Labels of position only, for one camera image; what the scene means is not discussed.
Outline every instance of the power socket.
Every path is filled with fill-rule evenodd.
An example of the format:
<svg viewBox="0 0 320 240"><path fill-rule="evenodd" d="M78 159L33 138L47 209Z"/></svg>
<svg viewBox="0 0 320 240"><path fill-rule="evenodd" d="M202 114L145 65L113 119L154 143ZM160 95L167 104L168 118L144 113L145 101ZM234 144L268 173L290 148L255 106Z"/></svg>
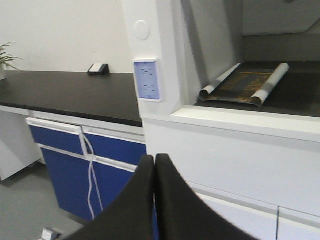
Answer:
<svg viewBox="0 0 320 240"><path fill-rule="evenodd" d="M157 59L135 59L134 72L139 98L146 101L160 102Z"/></svg>

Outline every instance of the blue drawer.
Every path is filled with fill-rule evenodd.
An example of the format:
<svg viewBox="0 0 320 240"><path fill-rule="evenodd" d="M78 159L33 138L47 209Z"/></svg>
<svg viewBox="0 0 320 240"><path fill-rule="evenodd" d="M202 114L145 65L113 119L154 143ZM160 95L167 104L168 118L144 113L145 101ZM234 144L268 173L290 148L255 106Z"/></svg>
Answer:
<svg viewBox="0 0 320 240"><path fill-rule="evenodd" d="M80 138L76 134L30 125L34 142L71 153L84 155Z"/></svg>
<svg viewBox="0 0 320 240"><path fill-rule="evenodd" d="M146 145L107 136L85 133L96 156L138 165L142 155L147 154Z"/></svg>
<svg viewBox="0 0 320 240"><path fill-rule="evenodd" d="M27 124L37 144L86 155L87 149L80 126L28 117Z"/></svg>

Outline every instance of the black countertop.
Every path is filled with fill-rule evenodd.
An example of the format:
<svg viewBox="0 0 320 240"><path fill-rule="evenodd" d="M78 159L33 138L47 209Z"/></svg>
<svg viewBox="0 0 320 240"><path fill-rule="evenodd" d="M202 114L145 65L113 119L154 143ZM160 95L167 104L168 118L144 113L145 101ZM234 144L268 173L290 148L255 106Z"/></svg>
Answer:
<svg viewBox="0 0 320 240"><path fill-rule="evenodd" d="M132 73L7 71L0 105L142 127Z"/></svg>
<svg viewBox="0 0 320 240"><path fill-rule="evenodd" d="M281 62L245 62L248 69L272 69ZM289 71L280 80L262 107L250 104L198 101L195 106L253 112L320 117L320 62L287 62Z"/></svg>

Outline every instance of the potted plant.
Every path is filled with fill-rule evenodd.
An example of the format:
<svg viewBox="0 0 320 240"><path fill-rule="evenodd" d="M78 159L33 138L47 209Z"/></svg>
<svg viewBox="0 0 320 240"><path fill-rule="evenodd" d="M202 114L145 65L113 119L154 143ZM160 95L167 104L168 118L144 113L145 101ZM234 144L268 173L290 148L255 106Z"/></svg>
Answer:
<svg viewBox="0 0 320 240"><path fill-rule="evenodd" d="M12 62L17 61L18 59L21 59L19 57L11 56L7 52L5 52L6 47L10 47L14 45L14 42L8 42L6 44L0 45L0 80L6 79L7 75L5 72L5 67L13 68L16 70L19 70L18 68L11 65Z"/></svg>

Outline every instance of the power cord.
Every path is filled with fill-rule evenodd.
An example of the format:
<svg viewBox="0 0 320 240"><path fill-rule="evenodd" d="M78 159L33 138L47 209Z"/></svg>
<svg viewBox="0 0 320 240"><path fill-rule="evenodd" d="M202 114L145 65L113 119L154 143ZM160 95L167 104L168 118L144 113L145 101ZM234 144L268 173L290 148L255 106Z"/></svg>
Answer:
<svg viewBox="0 0 320 240"><path fill-rule="evenodd" d="M86 141L86 143L89 146L89 149L91 151L91 157L89 159L89 168L88 168L89 191L88 191L88 195L87 195L87 202L88 202L88 207L90 209L90 213L91 213L92 219L94 219L95 218L95 212L94 212L94 209L93 209L92 204L91 204L91 193L92 193L92 189L93 189L92 176L93 176L93 181L94 181L94 184L95 184L95 189L96 189L96 192L97 192L97 195L98 195L98 200L99 200L101 211L104 210L104 207L103 207L103 204L102 204L102 201L101 201L100 190L99 190L98 181L97 181L97 178L96 178L96 172L95 172L95 168L94 168L94 164L93 164L94 158L95 158L95 151L94 151L94 148L92 147L90 141L88 140L88 138L86 137L85 134L83 134L83 138Z"/></svg>

